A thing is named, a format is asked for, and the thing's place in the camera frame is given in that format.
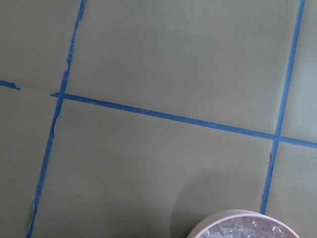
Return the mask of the pink ice bowl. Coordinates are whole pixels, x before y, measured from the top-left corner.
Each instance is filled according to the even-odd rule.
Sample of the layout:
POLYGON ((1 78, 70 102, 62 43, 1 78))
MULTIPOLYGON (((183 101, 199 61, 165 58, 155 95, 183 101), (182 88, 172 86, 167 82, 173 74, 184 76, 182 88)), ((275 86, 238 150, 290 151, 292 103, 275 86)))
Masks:
POLYGON ((284 223, 247 210, 225 210, 200 221, 189 238, 297 238, 284 223))

